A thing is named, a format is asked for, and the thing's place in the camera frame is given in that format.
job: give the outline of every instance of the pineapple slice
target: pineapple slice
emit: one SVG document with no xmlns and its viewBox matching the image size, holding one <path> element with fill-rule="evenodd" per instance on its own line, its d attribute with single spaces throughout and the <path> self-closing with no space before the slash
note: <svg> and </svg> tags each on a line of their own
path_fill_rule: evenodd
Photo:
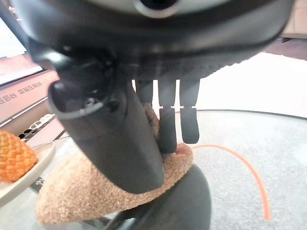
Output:
<svg viewBox="0 0 307 230">
<path fill-rule="evenodd" d="M 0 130 L 0 181 L 15 182 L 35 164 L 34 151 L 15 135 Z"/>
</svg>

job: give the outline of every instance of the orange cable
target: orange cable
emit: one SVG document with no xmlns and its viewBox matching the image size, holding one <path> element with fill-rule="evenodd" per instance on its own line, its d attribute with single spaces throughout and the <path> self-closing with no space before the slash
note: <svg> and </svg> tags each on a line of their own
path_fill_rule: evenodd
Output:
<svg viewBox="0 0 307 230">
<path fill-rule="evenodd" d="M 248 160 L 246 160 L 243 156 L 241 156 L 237 152 L 235 152 L 231 149 L 228 149 L 226 147 L 220 146 L 220 145 L 214 145 L 214 144 L 199 145 L 199 146 L 192 147 L 192 149 L 195 150 L 195 149 L 208 148 L 208 147 L 218 148 L 218 149 L 224 150 L 226 152 L 229 152 L 232 155 L 234 155 L 235 157 L 239 158 L 239 160 L 241 160 L 248 167 L 248 169 L 251 171 L 254 178 L 256 179 L 258 188 L 260 190 L 260 195 L 261 195 L 261 199 L 262 199 L 262 203 L 263 203 L 263 217 L 266 221 L 270 221 L 272 219 L 271 210 L 270 210 L 270 204 L 269 204 L 269 201 L 268 201 L 268 197 L 267 197 L 267 194 L 266 194 L 266 191 L 265 191 L 265 187 L 264 187 L 264 184 L 261 180 L 261 177 L 259 176 L 259 174 L 255 170 L 255 168 L 251 165 L 251 163 L 249 163 Z"/>
</svg>

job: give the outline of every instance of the fuzzy beige cloth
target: fuzzy beige cloth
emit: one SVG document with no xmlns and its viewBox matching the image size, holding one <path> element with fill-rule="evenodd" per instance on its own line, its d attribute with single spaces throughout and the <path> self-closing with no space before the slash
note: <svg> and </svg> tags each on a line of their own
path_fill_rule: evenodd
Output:
<svg viewBox="0 0 307 230">
<path fill-rule="evenodd" d="M 153 111 L 146 114 L 149 118 Z M 156 136 L 158 129 L 154 117 L 149 118 L 149 121 Z M 78 151 L 77 155 L 52 172 L 39 192 L 35 212 L 42 224 L 94 219 L 148 203 L 183 177 L 193 161 L 191 148 L 179 144 L 176 153 L 163 157 L 164 184 L 150 192 L 136 195 L 109 181 L 77 147 L 74 151 Z"/>
</svg>

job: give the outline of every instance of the black rubber finger tip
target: black rubber finger tip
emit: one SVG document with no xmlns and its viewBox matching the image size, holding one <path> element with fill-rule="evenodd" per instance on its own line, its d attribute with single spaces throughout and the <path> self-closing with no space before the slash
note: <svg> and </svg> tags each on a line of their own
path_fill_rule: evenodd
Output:
<svg viewBox="0 0 307 230">
<path fill-rule="evenodd" d="M 162 153 L 172 153 L 177 148 L 175 109 L 160 109 L 159 147 Z"/>
<path fill-rule="evenodd" d="M 182 139 L 186 144 L 196 144 L 200 138 L 195 108 L 180 109 Z"/>
</svg>

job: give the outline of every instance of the white plate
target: white plate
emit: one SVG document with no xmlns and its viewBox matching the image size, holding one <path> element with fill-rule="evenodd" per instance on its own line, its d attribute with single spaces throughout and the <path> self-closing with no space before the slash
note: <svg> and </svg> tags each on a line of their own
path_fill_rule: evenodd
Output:
<svg viewBox="0 0 307 230">
<path fill-rule="evenodd" d="M 46 169 L 55 154 L 55 143 L 49 142 L 34 150 L 38 161 L 34 167 L 15 183 L 0 182 L 0 207 L 28 188 Z"/>
</svg>

